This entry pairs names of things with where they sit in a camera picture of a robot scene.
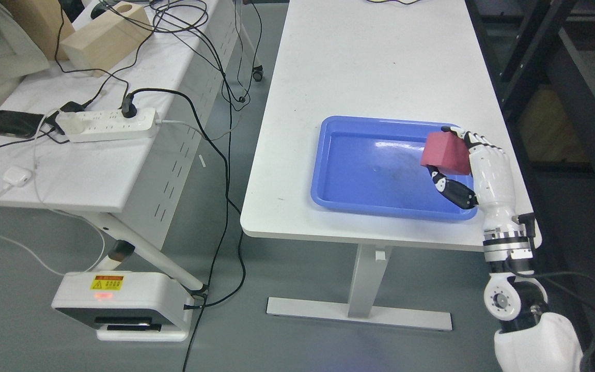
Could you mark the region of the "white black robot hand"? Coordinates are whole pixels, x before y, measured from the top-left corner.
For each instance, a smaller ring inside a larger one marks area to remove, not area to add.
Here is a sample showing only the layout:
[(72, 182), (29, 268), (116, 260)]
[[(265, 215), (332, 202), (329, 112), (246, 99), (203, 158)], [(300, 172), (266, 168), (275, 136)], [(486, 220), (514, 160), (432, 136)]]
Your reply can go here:
[(516, 236), (520, 227), (514, 221), (515, 190), (509, 157), (485, 136), (460, 127), (443, 126), (463, 139), (469, 150), (471, 174), (446, 175), (427, 165), (437, 191), (460, 209), (478, 207), (484, 216), (484, 234), (492, 238)]

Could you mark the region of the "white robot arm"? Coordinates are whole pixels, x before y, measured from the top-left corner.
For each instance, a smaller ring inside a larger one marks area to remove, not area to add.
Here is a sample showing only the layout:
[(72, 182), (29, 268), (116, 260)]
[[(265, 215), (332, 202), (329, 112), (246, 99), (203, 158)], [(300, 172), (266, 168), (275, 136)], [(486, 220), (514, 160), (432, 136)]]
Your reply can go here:
[(503, 371), (579, 371), (583, 352), (574, 327), (550, 310), (535, 276), (532, 226), (510, 215), (489, 215), (484, 221), (490, 278), (483, 300), (500, 323), (494, 353)]

